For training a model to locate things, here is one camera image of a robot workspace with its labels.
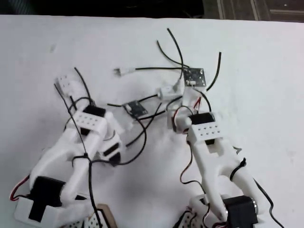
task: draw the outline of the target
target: red wire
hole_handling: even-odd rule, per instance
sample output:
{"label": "red wire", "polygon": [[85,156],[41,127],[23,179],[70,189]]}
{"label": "red wire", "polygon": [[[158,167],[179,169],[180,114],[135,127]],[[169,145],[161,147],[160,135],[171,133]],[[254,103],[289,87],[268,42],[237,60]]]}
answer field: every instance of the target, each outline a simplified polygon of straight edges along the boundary
{"label": "red wire", "polygon": [[197,101],[195,102],[193,108],[195,108],[198,104],[200,104],[200,100],[201,100],[201,97],[199,97],[199,98],[197,99]]}
{"label": "red wire", "polygon": [[224,226],[225,227],[225,225],[226,225],[226,222],[216,222],[216,223],[213,224],[212,228],[216,228],[218,226],[221,226],[221,227]]}
{"label": "red wire", "polygon": [[11,201],[17,201],[19,199],[20,196],[24,196],[24,195],[17,195],[15,196],[16,191],[18,190],[18,188],[23,185],[25,182],[27,182],[29,180],[29,175],[26,176],[24,179],[22,179],[11,191],[9,199]]}

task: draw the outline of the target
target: black wire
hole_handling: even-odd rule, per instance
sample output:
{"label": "black wire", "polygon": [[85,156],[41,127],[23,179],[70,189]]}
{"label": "black wire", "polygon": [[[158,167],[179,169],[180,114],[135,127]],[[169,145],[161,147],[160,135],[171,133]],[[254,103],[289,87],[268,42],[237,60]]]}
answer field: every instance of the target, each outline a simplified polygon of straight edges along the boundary
{"label": "black wire", "polygon": [[99,217],[99,214],[98,214],[98,210],[97,210],[97,207],[96,207],[96,204],[95,204],[95,200],[94,200],[94,195],[93,195],[92,164],[93,164],[92,161],[90,161],[90,163],[89,163],[89,195],[90,195],[90,200],[91,200],[91,204],[92,204],[94,213],[95,213],[95,215],[97,217],[98,227],[103,227],[103,225],[101,224],[101,221],[100,221],[100,217]]}
{"label": "black wire", "polygon": [[181,63],[179,63],[179,62],[177,62],[177,61],[171,59],[169,56],[166,55],[166,53],[165,53],[165,52],[163,51],[163,49],[161,48],[161,45],[160,45],[160,43],[159,43],[158,40],[156,41],[156,44],[157,44],[159,50],[161,51],[161,53],[162,53],[167,59],[169,59],[169,60],[172,61],[173,63],[176,63],[176,64],[181,65]]}
{"label": "black wire", "polygon": [[83,83],[84,86],[85,86],[85,90],[86,90],[87,96],[88,96],[89,99],[90,99],[90,105],[92,105],[92,102],[91,102],[92,98],[91,98],[89,89],[88,89],[88,87],[87,87],[87,85],[86,85],[86,82],[85,82],[84,78],[82,77],[81,73],[79,72],[79,70],[78,70],[76,67],[75,67],[74,69],[75,69],[75,71],[78,73],[79,77],[81,78],[82,83]]}
{"label": "black wire", "polygon": [[[154,94],[154,95],[151,95],[151,96],[148,96],[148,97],[144,97],[144,98],[138,100],[138,102],[142,102],[142,101],[145,101],[145,100],[148,100],[148,99],[150,99],[150,98],[157,97],[157,96],[158,96],[157,94]],[[117,105],[117,104],[107,103],[106,105],[112,106],[112,107],[122,107],[121,104],[118,104],[118,105]]]}
{"label": "black wire", "polygon": [[[95,104],[95,101],[94,101],[93,99],[90,99],[89,97],[86,97],[86,96],[81,97],[81,98],[78,98],[77,100],[75,100],[75,101],[74,101],[75,105],[76,105],[79,101],[81,101],[81,100],[83,100],[83,99],[86,99],[86,100],[88,100],[89,102],[92,102],[93,105],[96,105],[96,104]],[[72,104],[72,105],[69,107],[69,110],[71,110],[73,107],[74,107],[74,105]]]}
{"label": "black wire", "polygon": [[207,209],[206,213],[204,214],[203,220],[202,220],[202,221],[203,221],[203,225],[204,225],[204,227],[206,227],[206,228],[208,228],[208,227],[207,227],[206,224],[205,224],[205,220],[206,220],[206,218],[207,218],[209,212],[210,212],[210,203],[208,204],[208,209]]}
{"label": "black wire", "polygon": [[203,193],[205,194],[205,190],[204,190],[204,188],[203,188],[203,186],[202,186],[202,184],[201,183],[199,183],[197,180],[190,180],[190,181],[187,181],[187,182],[183,182],[181,179],[182,179],[182,176],[183,176],[183,174],[185,173],[185,171],[191,166],[191,164],[192,164],[192,161],[193,161],[193,153],[192,153],[192,148],[191,148],[191,145],[190,145],[190,142],[188,142],[187,141],[187,144],[189,145],[189,147],[190,147],[190,152],[191,152],[191,158],[190,158],[190,162],[189,162],[189,164],[184,168],[184,170],[181,172],[181,175],[180,175],[180,182],[182,183],[182,184],[190,184],[190,183],[198,183],[199,185],[200,185],[200,187],[201,187],[201,189],[203,190]]}
{"label": "black wire", "polygon": [[155,114],[152,116],[152,118],[151,118],[151,120],[148,122],[147,126],[146,126],[146,127],[143,127],[144,129],[142,130],[142,132],[140,132],[140,134],[139,134],[135,139],[133,139],[132,141],[130,141],[128,144],[126,144],[126,147],[129,147],[129,146],[131,146],[133,143],[135,143],[135,142],[141,137],[141,135],[147,130],[147,128],[150,126],[150,124],[151,124],[152,121],[154,120],[154,118],[155,118],[155,116],[156,116],[156,114],[157,114],[157,112],[158,112],[160,106],[161,106],[161,103],[158,105],[158,107],[157,107],[157,109],[156,109],[156,111],[155,111]]}
{"label": "black wire", "polygon": [[149,116],[146,116],[146,117],[139,118],[139,120],[151,119],[151,118],[156,117],[156,116],[158,116],[158,115],[161,115],[161,114],[163,114],[163,113],[165,113],[165,112],[166,112],[165,110],[164,110],[164,111],[160,111],[159,113],[156,113],[156,114],[153,114],[153,115],[149,115]]}
{"label": "black wire", "polygon": [[169,28],[167,28],[167,31],[169,32],[170,36],[172,37],[172,39],[173,39],[173,41],[174,41],[174,43],[175,43],[175,46],[176,46],[176,48],[177,48],[177,50],[178,50],[178,52],[179,52],[179,55],[180,55],[180,60],[181,60],[181,61],[180,61],[180,62],[181,62],[180,79],[181,79],[181,77],[182,77],[182,71],[183,71],[183,68],[184,68],[184,61],[183,61],[183,59],[182,59],[181,50],[180,50],[180,47],[179,47],[179,45],[178,45],[178,43],[177,43],[175,37],[173,36],[173,34],[172,34],[172,32],[170,31]]}
{"label": "black wire", "polygon": [[180,70],[181,67],[140,67],[135,70]]}
{"label": "black wire", "polygon": [[201,94],[201,96],[202,96],[202,97],[205,99],[205,101],[207,102],[207,105],[208,105],[208,108],[209,108],[209,112],[212,112],[211,104],[210,104],[208,98],[206,97],[206,95],[205,95],[203,92],[201,92],[201,91],[195,89],[194,87],[193,87],[193,89],[194,89],[196,92],[198,92],[198,93]]}
{"label": "black wire", "polygon": [[234,177],[234,174],[236,174],[236,172],[242,168],[242,167],[245,167],[246,166],[246,158],[243,159],[243,161],[241,161],[241,163],[231,172],[230,174],[230,181],[232,181],[233,177]]}
{"label": "black wire", "polygon": [[272,210],[274,208],[274,203],[271,200],[270,196],[267,194],[267,192],[262,188],[262,186],[255,180],[253,179],[258,187],[258,189],[260,189],[260,191],[263,193],[263,195],[266,197],[266,199],[268,200],[268,202],[270,203],[270,208],[269,208],[269,214],[271,216],[271,218],[273,219],[273,221],[276,222],[276,224],[278,224],[281,228],[284,228],[284,226],[274,217]]}
{"label": "black wire", "polygon": [[146,146],[146,143],[147,143],[147,131],[146,131],[146,128],[144,127],[144,125],[142,124],[142,122],[136,117],[136,116],[133,116],[133,118],[142,126],[142,130],[143,130],[143,133],[144,133],[144,141],[143,141],[143,145],[142,145],[142,148],[141,150],[137,153],[137,155],[135,155],[132,159],[130,159],[129,161],[125,161],[125,162],[122,162],[122,163],[119,163],[117,165],[127,165],[127,164],[130,164],[131,162],[135,161],[143,152],[145,146]]}
{"label": "black wire", "polygon": [[217,72],[216,72],[216,74],[215,74],[215,77],[214,77],[213,81],[212,81],[211,84],[208,86],[207,91],[210,90],[210,89],[213,87],[215,81],[217,80],[217,78],[218,78],[218,76],[219,76],[219,69],[220,69],[220,60],[221,60],[221,56],[222,56],[222,53],[219,52],[219,53],[218,53],[218,67],[217,67]]}
{"label": "black wire", "polygon": [[182,96],[178,96],[178,97],[176,97],[176,98],[170,100],[169,103],[167,103],[166,111],[168,111],[169,106],[170,106],[173,102],[175,102],[175,101],[177,101],[177,100],[179,100],[179,99],[181,99],[181,98],[182,98]]}
{"label": "black wire", "polygon": [[194,216],[190,219],[190,222],[189,222],[189,227],[191,228],[191,224],[192,224],[192,221],[197,217],[197,213],[194,214]]}
{"label": "black wire", "polygon": [[70,96],[70,100],[71,100],[71,102],[72,102],[72,105],[71,105],[71,106],[75,108],[75,111],[77,111],[76,103],[75,103],[75,101],[74,101],[74,99],[73,99],[72,96]]}
{"label": "black wire", "polygon": [[111,104],[111,103],[107,103],[106,104],[107,106],[112,106],[112,107],[122,107],[122,105],[121,104]]}
{"label": "black wire", "polygon": [[142,102],[142,101],[145,101],[145,100],[148,100],[150,98],[157,97],[157,96],[158,96],[157,94],[154,94],[154,95],[151,95],[151,96],[148,96],[148,97],[144,97],[144,98],[138,100],[138,102]]}
{"label": "black wire", "polygon": [[[244,158],[243,161],[240,163],[239,166],[237,166],[231,173],[230,175],[230,180],[232,181],[232,178],[234,176],[234,174],[242,167],[246,166],[246,159]],[[266,197],[266,199],[268,200],[268,202],[270,203],[270,208],[269,208],[269,214],[271,216],[271,218],[273,219],[274,222],[276,222],[276,224],[278,224],[281,228],[284,228],[284,226],[274,217],[272,210],[274,208],[274,203],[271,200],[270,196],[267,194],[267,192],[262,188],[262,186],[255,180],[253,179],[258,187],[258,189],[260,189],[260,191],[263,193],[263,195]]]}
{"label": "black wire", "polygon": [[77,132],[78,132],[78,134],[79,134],[81,143],[82,143],[82,145],[84,146],[85,154],[87,154],[85,143],[84,143],[84,141],[83,141],[83,139],[82,139],[82,137],[81,137],[81,133],[80,133],[78,127],[77,127],[77,124],[76,124],[76,122],[75,122],[75,119],[73,118],[73,115],[72,115],[71,111],[69,110],[69,108],[68,108],[68,106],[67,106],[67,102],[65,101],[65,99],[64,99],[63,96],[61,95],[61,93],[60,93],[59,89],[57,88],[56,84],[54,84],[54,86],[55,86],[57,92],[59,93],[61,99],[62,99],[63,102],[65,103],[66,109],[67,109],[68,113],[70,114],[71,119],[72,119],[72,121],[73,121],[73,123],[74,123],[74,125],[75,125],[75,128],[76,128],[76,130],[77,130]]}
{"label": "black wire", "polygon": [[74,125],[75,125],[75,127],[76,127],[76,129],[77,129],[77,132],[78,132],[78,134],[79,134],[80,140],[81,140],[82,145],[83,145],[84,150],[85,150],[85,154],[84,154],[83,156],[75,156],[75,157],[73,158],[72,162],[74,162],[74,159],[76,159],[76,158],[86,158],[86,159],[89,160],[89,193],[90,193],[90,199],[91,199],[91,203],[92,203],[92,207],[93,207],[94,213],[96,214],[96,217],[97,217],[98,225],[99,225],[99,227],[102,227],[102,224],[101,224],[101,221],[100,221],[100,217],[99,217],[99,215],[98,215],[98,211],[97,211],[97,208],[96,208],[96,205],[95,205],[94,197],[93,197],[93,190],[92,190],[92,161],[91,161],[90,158],[88,157],[88,154],[87,154],[87,152],[86,152],[85,143],[84,143],[84,141],[83,141],[83,139],[82,139],[82,137],[81,137],[81,133],[80,133],[78,127],[77,127],[77,124],[76,124],[76,122],[75,122],[75,120],[74,120],[74,118],[73,118],[73,115],[72,115],[71,111],[69,110],[69,108],[68,108],[68,106],[67,106],[67,103],[66,103],[65,99],[64,99],[63,96],[61,95],[61,93],[60,93],[60,91],[58,90],[57,86],[56,86],[55,84],[54,84],[54,86],[55,86],[57,92],[59,93],[60,97],[62,98],[63,102],[65,103],[66,109],[67,109],[68,113],[70,114],[71,119],[72,119],[73,122],[74,122]]}

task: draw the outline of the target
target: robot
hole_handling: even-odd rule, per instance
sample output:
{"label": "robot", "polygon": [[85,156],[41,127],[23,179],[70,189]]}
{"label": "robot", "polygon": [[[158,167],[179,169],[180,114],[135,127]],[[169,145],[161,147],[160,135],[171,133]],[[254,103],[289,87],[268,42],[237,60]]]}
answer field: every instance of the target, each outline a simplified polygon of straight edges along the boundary
{"label": "robot", "polygon": [[[134,70],[116,71],[126,74]],[[76,97],[77,88],[79,85],[75,85],[67,76],[57,79],[56,89],[63,100],[64,96],[71,99]],[[206,87],[203,69],[184,68],[181,58],[181,75],[177,83],[158,91],[158,97],[163,102],[170,100],[166,108],[168,128],[177,134],[187,135],[185,143],[189,145],[191,155],[194,155],[198,165],[202,177],[199,184],[204,191],[204,194],[190,199],[188,209],[174,228],[277,227],[273,221],[265,219],[266,199],[271,204],[269,212],[272,219],[283,227],[272,215],[271,199],[245,167],[246,159],[240,161],[238,158],[237,153],[240,149],[236,151],[224,136],[217,114],[212,112],[205,95],[208,89],[210,86]],[[18,188],[20,184],[29,180],[30,194],[14,197],[17,188],[12,191],[10,199],[18,200],[15,219],[40,228],[58,228],[73,222],[75,224],[94,212],[98,220],[97,225],[102,222],[103,227],[114,227],[106,221],[104,211],[96,208],[90,181],[90,199],[79,195],[78,190],[81,180],[87,173],[90,178],[92,163],[102,162],[109,166],[122,164],[121,156],[124,154],[125,145],[120,136],[124,130],[114,115],[104,108],[97,107],[91,100],[88,90],[87,93],[86,98],[89,102],[83,103],[73,114],[65,102],[71,116],[66,129],[57,143],[42,156],[30,175],[17,185]],[[201,105],[203,99],[207,102],[208,109]],[[138,102],[123,107],[133,119],[138,120],[135,114],[135,111],[141,111]],[[51,178],[52,165],[60,160],[71,161],[74,168],[67,182]],[[220,175],[229,177],[230,181],[242,190],[243,195],[221,195],[216,186]],[[214,222],[210,222],[209,216],[213,217]]]}

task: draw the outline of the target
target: joint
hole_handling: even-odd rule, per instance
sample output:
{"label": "joint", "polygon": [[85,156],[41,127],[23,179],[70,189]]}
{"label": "joint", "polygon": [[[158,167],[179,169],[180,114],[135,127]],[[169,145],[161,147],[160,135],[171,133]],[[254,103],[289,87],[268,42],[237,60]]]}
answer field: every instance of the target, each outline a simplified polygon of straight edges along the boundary
{"label": "joint", "polygon": [[257,207],[248,196],[237,196],[223,200],[228,212],[229,227],[252,227],[257,221]]}

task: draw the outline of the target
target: floor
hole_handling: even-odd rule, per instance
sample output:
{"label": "floor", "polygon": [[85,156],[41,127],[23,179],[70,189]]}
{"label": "floor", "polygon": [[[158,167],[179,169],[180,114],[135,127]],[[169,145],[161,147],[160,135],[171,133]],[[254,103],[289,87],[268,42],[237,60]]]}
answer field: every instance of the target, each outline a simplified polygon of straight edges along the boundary
{"label": "floor", "polygon": [[304,0],[203,0],[207,19],[304,22]]}

